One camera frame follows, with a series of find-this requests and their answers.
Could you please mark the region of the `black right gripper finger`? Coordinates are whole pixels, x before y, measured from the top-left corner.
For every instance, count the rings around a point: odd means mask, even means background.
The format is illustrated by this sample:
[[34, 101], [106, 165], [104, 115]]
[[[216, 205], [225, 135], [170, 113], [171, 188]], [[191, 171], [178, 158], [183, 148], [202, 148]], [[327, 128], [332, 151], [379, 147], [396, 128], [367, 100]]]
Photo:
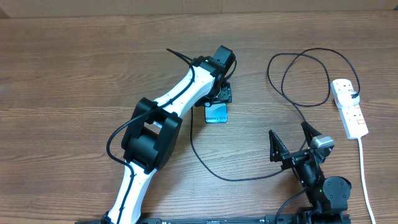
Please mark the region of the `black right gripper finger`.
[[305, 135], [306, 142], [308, 146], [310, 145], [312, 139], [316, 136], [322, 135], [321, 132], [317, 131], [314, 127], [312, 127], [308, 122], [303, 121], [301, 123], [303, 133]]
[[273, 131], [269, 131], [270, 140], [270, 161], [279, 162], [283, 160], [283, 157], [290, 154], [289, 150], [286, 148], [282, 140]]

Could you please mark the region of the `Galaxy smartphone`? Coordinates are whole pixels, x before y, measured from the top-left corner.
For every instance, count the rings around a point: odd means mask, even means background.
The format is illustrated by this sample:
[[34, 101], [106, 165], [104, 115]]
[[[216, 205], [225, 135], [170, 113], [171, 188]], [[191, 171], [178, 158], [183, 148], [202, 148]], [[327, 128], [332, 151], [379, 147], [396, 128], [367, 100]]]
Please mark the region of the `Galaxy smartphone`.
[[206, 123], [227, 123], [228, 107], [226, 103], [205, 106]]

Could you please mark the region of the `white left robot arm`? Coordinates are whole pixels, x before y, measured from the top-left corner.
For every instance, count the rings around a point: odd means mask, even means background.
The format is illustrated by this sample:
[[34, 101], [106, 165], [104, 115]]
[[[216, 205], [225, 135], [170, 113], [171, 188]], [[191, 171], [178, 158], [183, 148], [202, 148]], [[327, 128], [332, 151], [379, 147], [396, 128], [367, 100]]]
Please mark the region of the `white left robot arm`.
[[188, 64], [184, 78], [153, 101], [142, 98], [131, 119], [106, 143], [108, 156], [124, 166], [124, 177], [115, 204], [100, 223], [137, 223], [151, 179], [173, 153], [183, 116], [194, 106], [231, 102], [227, 80], [237, 65], [232, 50], [222, 45], [214, 56], [175, 55]]

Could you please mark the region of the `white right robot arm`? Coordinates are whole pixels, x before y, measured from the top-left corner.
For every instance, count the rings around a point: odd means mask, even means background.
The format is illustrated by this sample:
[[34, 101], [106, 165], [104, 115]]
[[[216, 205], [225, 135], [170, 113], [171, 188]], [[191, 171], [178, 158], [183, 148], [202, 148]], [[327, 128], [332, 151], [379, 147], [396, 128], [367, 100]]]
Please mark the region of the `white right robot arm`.
[[[332, 152], [334, 140], [317, 131], [306, 121], [301, 124], [307, 149], [290, 152], [273, 130], [269, 131], [270, 161], [281, 162], [281, 169], [292, 169], [303, 189], [284, 202], [275, 215], [266, 215], [267, 223], [350, 223], [348, 209], [351, 182], [341, 176], [325, 177], [320, 167]], [[300, 207], [292, 215], [282, 215], [283, 209], [305, 194], [309, 206]]]

